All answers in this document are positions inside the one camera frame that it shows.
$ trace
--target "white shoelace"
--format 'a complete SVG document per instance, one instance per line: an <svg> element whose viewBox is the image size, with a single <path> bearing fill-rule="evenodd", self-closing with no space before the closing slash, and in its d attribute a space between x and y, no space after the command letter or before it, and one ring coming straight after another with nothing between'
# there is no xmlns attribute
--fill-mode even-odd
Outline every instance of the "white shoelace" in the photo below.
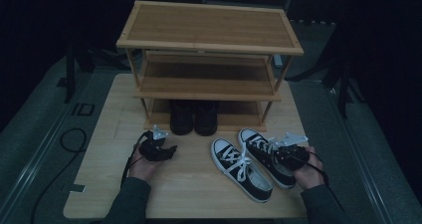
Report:
<svg viewBox="0 0 422 224"><path fill-rule="evenodd" d="M261 137L257 137L255 140L250 141L257 145L257 148L264 150L268 154L271 154L271 151L276 151L279 149L280 144L276 141L275 137L270 137L268 141L265 141Z"/></svg>
<svg viewBox="0 0 422 224"><path fill-rule="evenodd" d="M237 180L242 182L246 180L246 168L252 162L251 158L246 156L246 144L242 143L242 153L240 153L234 146L230 146L223 153L221 160L230 161L235 164L231 165L227 170L224 171L224 174L229 174L236 167L240 167L237 173Z"/></svg>

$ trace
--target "black shoe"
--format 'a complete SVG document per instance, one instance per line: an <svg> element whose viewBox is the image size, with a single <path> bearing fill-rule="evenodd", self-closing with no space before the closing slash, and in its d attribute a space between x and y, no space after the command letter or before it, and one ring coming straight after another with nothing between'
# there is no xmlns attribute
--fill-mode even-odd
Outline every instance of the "black shoe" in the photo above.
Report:
<svg viewBox="0 0 422 224"><path fill-rule="evenodd" d="M239 185L254 201L267 202L273 192L273 184L245 154L245 146L241 153L232 143L223 138L215 139L211 145L211 156L217 168Z"/></svg>
<svg viewBox="0 0 422 224"><path fill-rule="evenodd" d="M195 131L202 136L210 136L217 131L218 102L198 101L196 103Z"/></svg>
<svg viewBox="0 0 422 224"><path fill-rule="evenodd" d="M269 142L250 128L240 130L239 142L246 144L248 152L265 166L279 187L292 188L295 186L296 180L292 172L281 165L274 156L274 153L278 151L275 143Z"/></svg>
<svg viewBox="0 0 422 224"><path fill-rule="evenodd" d="M193 129L192 101L170 100L170 129L184 135Z"/></svg>

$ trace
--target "sleeve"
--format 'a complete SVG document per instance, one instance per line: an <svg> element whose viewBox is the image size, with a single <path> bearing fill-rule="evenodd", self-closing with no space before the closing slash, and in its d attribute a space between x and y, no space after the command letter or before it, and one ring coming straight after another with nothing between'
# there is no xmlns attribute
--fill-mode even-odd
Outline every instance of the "sleeve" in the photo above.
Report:
<svg viewBox="0 0 422 224"><path fill-rule="evenodd" d="M145 223L145 209L150 190L151 187L145 181L128 177L103 223Z"/></svg>
<svg viewBox="0 0 422 224"><path fill-rule="evenodd" d="M352 223L325 185L308 189L302 192L301 196L307 208L310 224Z"/></svg>

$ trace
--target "dark floor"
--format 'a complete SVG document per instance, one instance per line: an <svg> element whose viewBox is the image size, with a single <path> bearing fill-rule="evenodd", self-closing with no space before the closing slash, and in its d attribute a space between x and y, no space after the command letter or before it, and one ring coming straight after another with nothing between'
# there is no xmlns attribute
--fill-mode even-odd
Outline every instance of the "dark floor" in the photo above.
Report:
<svg viewBox="0 0 422 224"><path fill-rule="evenodd" d="M293 26L305 55L294 60L288 76L305 71L317 61L333 29L333 25L323 24L294 23ZM316 147L345 210L356 223L422 223L422 208L371 110L350 93L352 103L346 107L348 119L343 119L336 108L336 89L326 89L319 82L325 72L290 85L310 145ZM83 154L77 156L51 186L48 185L75 155L61 147L61 135L71 128L82 128L87 134L88 145L108 89L118 73L127 71L110 67L100 60L92 74L78 72L77 92L67 105L64 104L65 89L56 87L65 74L64 60L46 74L0 136L0 222L30 223L33 210L36 223L92 221L69 220L63 216L69 188ZM76 104L94 105L93 114L73 114ZM64 136L64 144L72 149L78 149L83 140L78 131ZM45 188L47 191L39 199ZM179 221L165 220L167 223ZM307 223L306 219L228 221Z"/></svg>

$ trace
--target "cable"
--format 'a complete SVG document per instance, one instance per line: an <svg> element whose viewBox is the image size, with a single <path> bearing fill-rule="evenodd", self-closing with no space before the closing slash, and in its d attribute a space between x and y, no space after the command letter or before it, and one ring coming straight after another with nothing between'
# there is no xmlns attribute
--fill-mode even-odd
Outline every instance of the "cable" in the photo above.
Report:
<svg viewBox="0 0 422 224"><path fill-rule="evenodd" d="M140 161L141 159L143 159L143 156L138 158L135 162L133 162L129 168L133 167L138 161Z"/></svg>
<svg viewBox="0 0 422 224"><path fill-rule="evenodd" d="M80 146L80 148L78 149L78 150L72 150L72 149L70 149L70 148L67 148L65 145L64 145L64 142L63 142L63 138L65 137L65 135L66 134L68 134L69 132L71 132L71 131L80 131L82 134L83 134L83 136L84 136L84 140L83 140L83 142L81 143L81 146ZM36 211L37 211L37 207L38 207L38 204L40 203L40 201L41 201L41 199L43 198L43 196L46 194L46 192L49 190L49 188L53 185L53 183L59 178L59 176L72 164L72 162L74 162L75 161L75 159L78 157L78 155L80 154L80 153L82 153L82 152L85 152L87 149L86 148L84 148L84 146L85 146L85 144L86 144L86 142L87 142L87 134L84 132L84 130L83 129L81 129L81 128L78 128L78 127L75 127L75 128L71 128L71 129L69 129L69 130L67 130L66 132L64 132L62 135L61 135L61 137L60 137L60 145L62 146L62 148L64 149L64 150L66 150L66 151L68 151L68 152L72 152L72 153L74 153L75 155L72 157L72 159L65 165L65 167L63 167L62 168L62 170L53 178L53 180L51 180L50 181L50 183L44 188L44 190L43 190L43 192L41 192L41 194L40 194L40 196L38 197L38 199L37 199L37 201L34 203L34 206L33 206L33 208L32 208L32 213L31 213L31 224L34 224L35 223L35 213L36 213Z"/></svg>
<svg viewBox="0 0 422 224"><path fill-rule="evenodd" d="M316 156L316 158L317 158L320 162L322 162L322 161L321 161L321 159L319 158L319 156L318 156L316 153L313 153L313 152L309 152L309 153L310 153L310 154L313 154L314 156ZM295 157L295 156L293 156L293 155L289 155L289 157L292 157L292 158L294 158L294 159L296 159L296 160L298 160L298 161L302 162L303 164L305 164L305 165L307 165L307 166L309 166L309 167L311 167L311 168L315 169L317 172L319 172L319 173L322 175L322 178L323 178L323 183L325 184L326 188L328 188L328 191L331 193L331 195L332 195L332 197L334 198L335 202L336 202L336 203L337 203L337 205L341 208L341 210L342 210L343 212L345 212L345 211L344 211L344 208L342 207L342 205L341 205L341 203L340 203L340 201L338 200L337 196L334 194L334 192L333 192L333 191L332 191L332 189L331 189L331 186L329 185L328 175L326 174L326 172L324 172L324 171L320 170L320 169L319 169L319 168L317 168L316 166L314 166L314 165L312 165L312 164L308 163L307 161L301 160L300 158L297 158L297 157Z"/></svg>
<svg viewBox="0 0 422 224"><path fill-rule="evenodd" d="M139 144L140 144L140 141L142 140L142 138L143 137L145 137L146 136L146 132L145 133L143 133L141 136L140 136L140 138L137 140L137 142L136 142L136 144L133 146L133 151L132 151L132 153L130 154L130 157L127 159L127 162L126 162L126 166L124 167L124 171L123 171L123 175L121 176L121 181L120 181L120 187L123 185L123 183L124 183L124 181L126 180L126 178L127 178L127 172L129 171L129 169L131 168L131 160L132 160L132 158L133 158L133 155L134 155L134 153L136 152L136 150L137 150L137 147L139 146Z"/></svg>

